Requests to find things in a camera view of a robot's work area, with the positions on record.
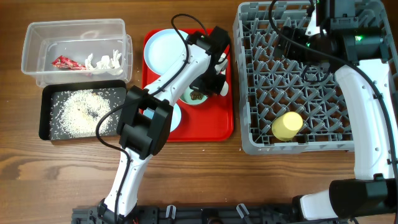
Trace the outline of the green bowl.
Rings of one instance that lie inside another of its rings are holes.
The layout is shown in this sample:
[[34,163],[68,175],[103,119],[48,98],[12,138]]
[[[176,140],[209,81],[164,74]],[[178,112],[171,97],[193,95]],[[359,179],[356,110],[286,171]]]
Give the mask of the green bowl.
[[204,103],[208,97],[206,95],[203,95],[202,100],[191,100],[190,98],[190,93],[194,91],[191,88],[187,88],[183,95],[180,97],[180,100],[188,105],[192,105],[192,106],[196,106],[196,105],[200,105],[202,103]]

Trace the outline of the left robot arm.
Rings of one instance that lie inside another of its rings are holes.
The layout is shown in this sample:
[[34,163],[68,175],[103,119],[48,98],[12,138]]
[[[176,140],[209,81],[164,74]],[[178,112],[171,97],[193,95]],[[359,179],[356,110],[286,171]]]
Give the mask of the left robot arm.
[[124,103],[112,110],[121,113],[115,147],[121,157],[111,191],[98,205],[98,216],[105,223],[132,221],[146,166],[167,142],[174,104],[185,90],[206,96],[228,93],[222,74],[228,63],[225,50],[231,43],[227,31],[220,27],[210,35],[196,31],[183,43],[183,52],[165,74],[145,88],[133,86]]

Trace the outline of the yellow plastic cup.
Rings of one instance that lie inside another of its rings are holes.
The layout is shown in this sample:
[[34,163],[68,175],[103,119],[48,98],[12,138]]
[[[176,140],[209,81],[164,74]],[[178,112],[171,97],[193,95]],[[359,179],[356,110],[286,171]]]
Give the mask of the yellow plastic cup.
[[303,118],[298,113],[289,111],[272,123],[272,133],[278,140],[289,141],[302,127]]

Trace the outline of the dark food scrap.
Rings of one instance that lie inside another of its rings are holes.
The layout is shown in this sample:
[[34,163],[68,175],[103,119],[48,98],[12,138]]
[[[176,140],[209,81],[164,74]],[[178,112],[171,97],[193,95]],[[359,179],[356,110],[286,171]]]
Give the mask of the dark food scrap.
[[191,100],[202,100],[203,94],[197,91],[192,91],[190,93]]

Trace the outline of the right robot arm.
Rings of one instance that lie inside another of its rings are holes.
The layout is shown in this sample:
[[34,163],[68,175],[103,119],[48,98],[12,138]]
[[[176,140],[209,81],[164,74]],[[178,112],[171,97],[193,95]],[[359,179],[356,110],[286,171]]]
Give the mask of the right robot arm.
[[306,65],[328,64],[349,115],[354,177],[319,193],[296,197],[303,220],[397,213],[397,121],[392,104],[389,50],[378,26],[365,27],[354,1],[312,1],[309,34],[277,29],[275,56]]

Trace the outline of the white plastic spoon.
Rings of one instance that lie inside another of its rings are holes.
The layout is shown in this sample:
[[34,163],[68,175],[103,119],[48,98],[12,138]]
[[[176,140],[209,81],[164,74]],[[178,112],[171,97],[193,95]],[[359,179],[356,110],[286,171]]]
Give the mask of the white plastic spoon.
[[[223,78],[226,78],[226,72],[225,72],[225,70],[226,70],[226,67],[227,67],[227,65],[228,65],[228,59],[227,59],[227,56],[226,56],[225,53],[223,53],[223,54],[221,55],[220,61],[222,61],[222,60],[223,60],[223,62],[222,62],[220,65],[217,65],[216,67],[217,67],[217,69],[220,70],[219,74],[220,74]],[[221,90],[220,90],[220,95],[221,95],[221,96],[226,96],[227,93],[228,93],[228,90],[229,90],[229,85],[228,85],[227,81],[224,81],[223,86],[222,86],[222,88],[221,88]]]

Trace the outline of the white tissue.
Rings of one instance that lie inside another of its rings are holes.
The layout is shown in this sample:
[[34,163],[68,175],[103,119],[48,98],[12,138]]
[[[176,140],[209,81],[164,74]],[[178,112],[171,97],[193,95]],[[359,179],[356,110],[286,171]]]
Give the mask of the white tissue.
[[99,75],[104,73],[104,70],[113,69],[109,73],[113,76],[122,74],[123,69],[119,63],[122,53],[119,50],[113,50],[113,57],[110,58],[109,55],[102,56],[101,60],[96,63],[96,66],[92,66],[93,54],[90,54],[85,59],[85,68],[89,70],[93,75]]

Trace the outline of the red snack wrapper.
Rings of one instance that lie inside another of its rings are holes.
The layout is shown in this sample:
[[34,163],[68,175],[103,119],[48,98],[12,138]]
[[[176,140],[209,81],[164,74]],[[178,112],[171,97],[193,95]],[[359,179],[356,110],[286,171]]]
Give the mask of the red snack wrapper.
[[84,65],[79,64],[78,62],[71,60],[63,55],[56,58],[52,65],[57,68],[64,68],[67,70],[86,70]]

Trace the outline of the light blue bowl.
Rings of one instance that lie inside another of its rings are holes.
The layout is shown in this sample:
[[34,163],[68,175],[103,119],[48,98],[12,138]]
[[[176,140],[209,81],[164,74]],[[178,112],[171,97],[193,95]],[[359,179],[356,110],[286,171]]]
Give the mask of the light blue bowl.
[[[154,116],[154,110],[147,108],[143,111],[143,115],[152,119]],[[174,110],[172,114],[172,122],[170,126],[170,131],[173,132],[180,124],[182,120],[182,111],[178,104],[174,104]]]

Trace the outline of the light blue plate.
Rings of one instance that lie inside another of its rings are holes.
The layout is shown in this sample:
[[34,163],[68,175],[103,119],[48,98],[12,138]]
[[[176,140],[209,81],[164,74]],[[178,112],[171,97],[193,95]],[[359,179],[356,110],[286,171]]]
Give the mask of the light blue plate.
[[163,75],[185,52],[183,40],[174,29],[164,29],[152,35],[144,46],[146,65],[156,74]]

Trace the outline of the white rice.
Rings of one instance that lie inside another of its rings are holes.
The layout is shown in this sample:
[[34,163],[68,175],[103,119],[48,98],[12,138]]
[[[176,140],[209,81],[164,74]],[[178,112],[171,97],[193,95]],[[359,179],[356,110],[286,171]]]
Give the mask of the white rice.
[[49,139],[94,137],[99,120],[123,104],[125,96],[123,87],[53,93],[50,97]]

